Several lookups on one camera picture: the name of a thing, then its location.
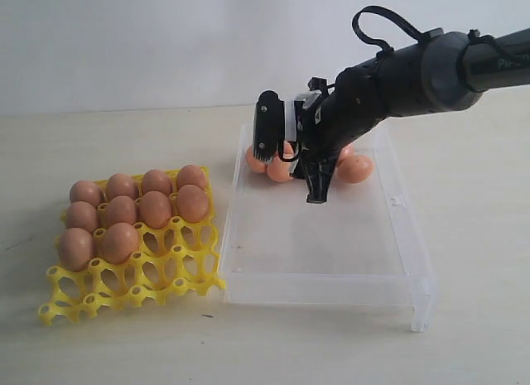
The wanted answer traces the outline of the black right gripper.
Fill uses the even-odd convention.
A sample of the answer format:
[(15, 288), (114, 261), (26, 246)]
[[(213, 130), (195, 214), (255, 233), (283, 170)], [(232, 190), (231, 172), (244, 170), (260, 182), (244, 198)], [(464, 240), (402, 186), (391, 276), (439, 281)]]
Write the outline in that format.
[(315, 90), (297, 95), (296, 101), (301, 103), (296, 115), (302, 129), (297, 132), (301, 153), (294, 172), (305, 173), (306, 202), (324, 204), (340, 150), (373, 128), (373, 98), (353, 90), (328, 95)]

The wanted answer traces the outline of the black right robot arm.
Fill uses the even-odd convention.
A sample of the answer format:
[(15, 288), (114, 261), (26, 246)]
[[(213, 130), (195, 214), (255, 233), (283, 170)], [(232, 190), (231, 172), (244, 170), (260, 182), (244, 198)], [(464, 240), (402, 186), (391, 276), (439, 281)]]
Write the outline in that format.
[(349, 67), (329, 86), (313, 78), (297, 109), (295, 169), (307, 202), (326, 202), (340, 150), (386, 118), (464, 111), (490, 89), (529, 83), (529, 31), (499, 38), (476, 30), (442, 33), (428, 41)]

